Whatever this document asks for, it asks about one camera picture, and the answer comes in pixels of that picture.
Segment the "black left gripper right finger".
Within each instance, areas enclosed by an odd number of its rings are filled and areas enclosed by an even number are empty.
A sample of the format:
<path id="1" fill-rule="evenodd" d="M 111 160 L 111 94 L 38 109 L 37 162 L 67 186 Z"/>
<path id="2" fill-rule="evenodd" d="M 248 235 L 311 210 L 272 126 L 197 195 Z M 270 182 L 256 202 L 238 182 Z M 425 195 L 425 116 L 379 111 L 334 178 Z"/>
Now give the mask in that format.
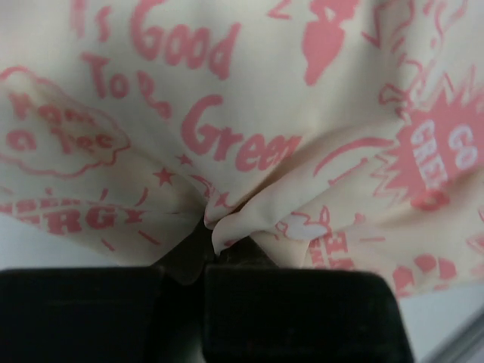
<path id="1" fill-rule="evenodd" d="M 207 362 L 412 362 L 396 298 L 379 275 L 280 268 L 237 244 L 205 268 Z"/>

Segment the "cream pink printed jacket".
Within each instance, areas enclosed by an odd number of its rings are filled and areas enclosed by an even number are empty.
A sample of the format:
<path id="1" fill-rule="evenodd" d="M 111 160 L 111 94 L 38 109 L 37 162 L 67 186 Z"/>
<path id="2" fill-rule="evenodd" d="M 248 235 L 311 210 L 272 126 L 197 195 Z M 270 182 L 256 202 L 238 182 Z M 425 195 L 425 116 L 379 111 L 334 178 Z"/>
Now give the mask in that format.
<path id="1" fill-rule="evenodd" d="M 481 1 L 3 1 L 1 212 L 121 265 L 197 224 L 398 296 L 483 277 Z"/>

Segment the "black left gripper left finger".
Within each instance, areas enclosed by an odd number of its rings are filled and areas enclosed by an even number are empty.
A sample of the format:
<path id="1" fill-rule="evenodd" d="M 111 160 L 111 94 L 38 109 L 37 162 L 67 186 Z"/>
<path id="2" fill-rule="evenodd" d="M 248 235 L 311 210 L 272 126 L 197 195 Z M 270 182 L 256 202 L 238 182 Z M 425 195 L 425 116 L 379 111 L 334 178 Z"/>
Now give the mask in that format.
<path id="1" fill-rule="evenodd" d="M 1 273 L 3 362 L 201 362 L 198 225 L 148 267 Z"/>

